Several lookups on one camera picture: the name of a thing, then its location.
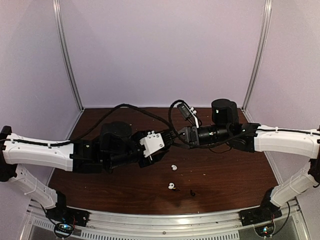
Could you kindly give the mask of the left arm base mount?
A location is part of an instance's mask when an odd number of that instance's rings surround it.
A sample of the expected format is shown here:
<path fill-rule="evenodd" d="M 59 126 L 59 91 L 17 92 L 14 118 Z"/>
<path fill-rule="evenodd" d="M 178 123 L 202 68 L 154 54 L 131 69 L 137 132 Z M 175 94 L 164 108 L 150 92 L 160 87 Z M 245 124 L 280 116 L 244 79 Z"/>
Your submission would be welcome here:
<path fill-rule="evenodd" d="M 46 215 L 57 222 L 63 222 L 79 227 L 86 227 L 90 213 L 86 210 L 80 210 L 70 207 L 54 207 L 46 209 Z"/>

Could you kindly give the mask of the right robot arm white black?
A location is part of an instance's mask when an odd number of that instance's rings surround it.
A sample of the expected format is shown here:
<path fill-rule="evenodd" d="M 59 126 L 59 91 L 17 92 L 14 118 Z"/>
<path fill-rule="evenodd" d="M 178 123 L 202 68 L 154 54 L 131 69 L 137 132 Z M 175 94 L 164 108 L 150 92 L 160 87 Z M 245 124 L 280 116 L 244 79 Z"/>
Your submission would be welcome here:
<path fill-rule="evenodd" d="M 309 161 L 285 182 L 267 190 L 256 210 L 259 220 L 268 220 L 287 201 L 320 185 L 320 131 L 240 123 L 237 105 L 228 99 L 211 103 L 212 125 L 184 127 L 178 133 L 190 148 L 214 148 L 226 144 L 243 152 L 281 152 L 305 156 Z"/>

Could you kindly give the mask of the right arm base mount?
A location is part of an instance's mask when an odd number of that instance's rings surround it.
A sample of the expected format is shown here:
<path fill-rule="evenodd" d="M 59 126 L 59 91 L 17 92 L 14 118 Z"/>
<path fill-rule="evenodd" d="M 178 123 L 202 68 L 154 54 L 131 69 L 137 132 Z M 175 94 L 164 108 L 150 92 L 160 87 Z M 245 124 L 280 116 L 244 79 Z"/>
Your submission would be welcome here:
<path fill-rule="evenodd" d="M 280 218 L 281 216 L 282 212 L 280 209 L 271 211 L 270 209 L 262 207 L 245 209 L 239 212 L 240 221 L 243 227 L 270 222 L 276 218 Z"/>

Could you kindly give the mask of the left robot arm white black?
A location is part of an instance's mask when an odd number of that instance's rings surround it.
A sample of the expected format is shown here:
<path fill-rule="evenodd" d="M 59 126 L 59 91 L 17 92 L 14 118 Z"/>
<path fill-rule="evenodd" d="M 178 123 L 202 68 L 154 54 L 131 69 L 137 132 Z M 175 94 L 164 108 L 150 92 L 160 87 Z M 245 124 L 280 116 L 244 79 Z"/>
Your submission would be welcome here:
<path fill-rule="evenodd" d="M 4 126 L 0 133 L 0 180 L 16 184 L 25 195 L 39 202 L 61 222 L 72 218 L 66 197 L 45 186 L 23 164 L 52 167 L 80 174 L 111 172 L 138 163 L 150 166 L 161 160 L 170 145 L 168 131 L 132 132 L 122 121 L 105 123 L 93 140 L 45 141 L 25 138 Z"/>

